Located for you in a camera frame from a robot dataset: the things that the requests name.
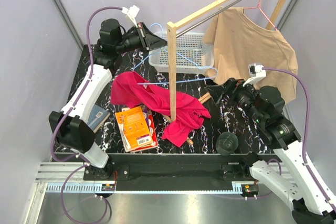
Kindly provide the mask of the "red t shirt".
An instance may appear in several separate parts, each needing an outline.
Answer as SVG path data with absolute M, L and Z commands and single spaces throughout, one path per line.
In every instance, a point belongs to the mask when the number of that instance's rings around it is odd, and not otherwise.
M 150 110 L 170 116 L 170 91 L 150 84 L 138 73 L 127 71 L 115 77 L 111 86 L 111 104 L 130 108 L 140 104 Z M 162 138 L 181 147 L 193 130 L 198 130 L 211 114 L 197 98 L 183 92 L 176 93 L 176 120 L 164 130 Z

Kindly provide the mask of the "beige t shirt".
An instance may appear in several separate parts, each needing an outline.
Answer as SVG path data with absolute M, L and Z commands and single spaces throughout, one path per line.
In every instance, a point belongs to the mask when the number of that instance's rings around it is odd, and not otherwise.
M 223 84 L 229 78 L 248 79 L 248 66 L 259 63 L 272 68 L 266 77 L 255 84 L 278 88 L 286 103 L 296 98 L 296 79 L 277 69 L 298 73 L 294 49 L 278 30 L 267 30 L 252 22 L 241 7 L 230 7 L 215 16 L 203 42 L 214 46 L 214 68 L 205 76 L 212 77 L 216 84 Z

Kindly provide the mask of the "pink wire hanger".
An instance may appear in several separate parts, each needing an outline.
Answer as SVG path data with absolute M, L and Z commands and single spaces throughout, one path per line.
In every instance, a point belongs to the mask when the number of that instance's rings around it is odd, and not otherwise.
M 271 21 L 269 14 L 267 13 L 265 7 L 266 7 L 266 0 L 258 0 L 258 3 L 256 6 L 253 7 L 243 7 L 243 12 L 250 11 L 250 10 L 258 10 L 261 15 L 266 19 L 268 22 L 267 24 L 270 25 L 270 28 L 268 30 L 278 30 L 274 22 Z

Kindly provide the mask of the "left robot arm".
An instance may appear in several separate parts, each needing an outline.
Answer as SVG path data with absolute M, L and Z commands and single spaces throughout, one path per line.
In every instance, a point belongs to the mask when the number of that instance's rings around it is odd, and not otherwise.
M 104 20 L 99 36 L 97 44 L 88 47 L 91 63 L 85 78 L 61 111 L 51 112 L 49 124 L 55 142 L 80 155 L 95 178 L 107 180 L 113 176 L 112 158 L 96 144 L 95 133 L 88 125 L 92 108 L 119 69 L 123 53 L 152 51 L 165 47 L 167 41 L 143 22 L 125 30 L 116 19 Z

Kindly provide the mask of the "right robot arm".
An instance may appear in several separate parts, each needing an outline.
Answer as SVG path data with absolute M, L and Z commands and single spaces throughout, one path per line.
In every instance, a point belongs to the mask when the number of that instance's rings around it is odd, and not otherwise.
M 272 86 L 255 89 L 252 84 L 234 78 L 209 86 L 208 91 L 216 102 L 237 105 L 256 122 L 259 137 L 280 158 L 294 182 L 273 172 L 256 153 L 239 161 L 239 176 L 262 182 L 288 206 L 296 223 L 334 223 L 335 195 L 319 176 L 312 176 L 315 169 L 302 153 L 301 136 L 282 114 L 285 101 L 280 91 Z

